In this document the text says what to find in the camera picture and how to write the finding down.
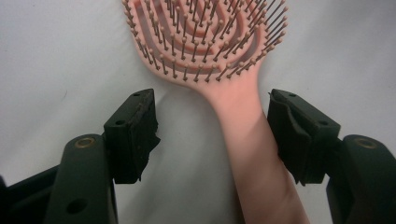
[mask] hairbrush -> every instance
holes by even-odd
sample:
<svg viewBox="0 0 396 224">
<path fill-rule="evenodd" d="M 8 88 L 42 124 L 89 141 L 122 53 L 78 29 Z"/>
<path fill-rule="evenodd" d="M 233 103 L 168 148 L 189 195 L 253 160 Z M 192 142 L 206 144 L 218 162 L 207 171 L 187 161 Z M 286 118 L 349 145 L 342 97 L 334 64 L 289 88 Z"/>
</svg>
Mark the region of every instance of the hairbrush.
<svg viewBox="0 0 396 224">
<path fill-rule="evenodd" d="M 285 0 L 123 0 L 138 54 L 156 76 L 215 109 L 246 223 L 306 223 L 262 111 L 259 68 L 282 42 Z"/>
</svg>

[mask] hairbrush handle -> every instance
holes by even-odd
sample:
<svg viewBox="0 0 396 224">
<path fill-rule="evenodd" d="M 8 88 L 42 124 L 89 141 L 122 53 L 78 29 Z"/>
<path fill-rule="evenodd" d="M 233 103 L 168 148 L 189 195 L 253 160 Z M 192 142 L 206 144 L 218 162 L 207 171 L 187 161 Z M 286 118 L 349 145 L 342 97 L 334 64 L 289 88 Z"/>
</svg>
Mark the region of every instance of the hairbrush handle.
<svg viewBox="0 0 396 224">
<path fill-rule="evenodd" d="M 202 94 L 219 117 L 246 223 L 309 223 L 262 111 L 259 68 Z"/>
</svg>

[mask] hairbrush bristle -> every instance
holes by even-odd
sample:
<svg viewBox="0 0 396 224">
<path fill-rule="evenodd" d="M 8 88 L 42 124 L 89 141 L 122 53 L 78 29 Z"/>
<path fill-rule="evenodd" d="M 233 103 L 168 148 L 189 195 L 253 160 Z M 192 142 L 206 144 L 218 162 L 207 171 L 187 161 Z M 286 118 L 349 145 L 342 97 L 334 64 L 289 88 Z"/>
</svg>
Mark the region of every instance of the hairbrush bristle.
<svg viewBox="0 0 396 224">
<path fill-rule="evenodd" d="M 122 0 L 136 46 L 157 75 L 232 78 L 282 42 L 285 0 Z"/>
</svg>

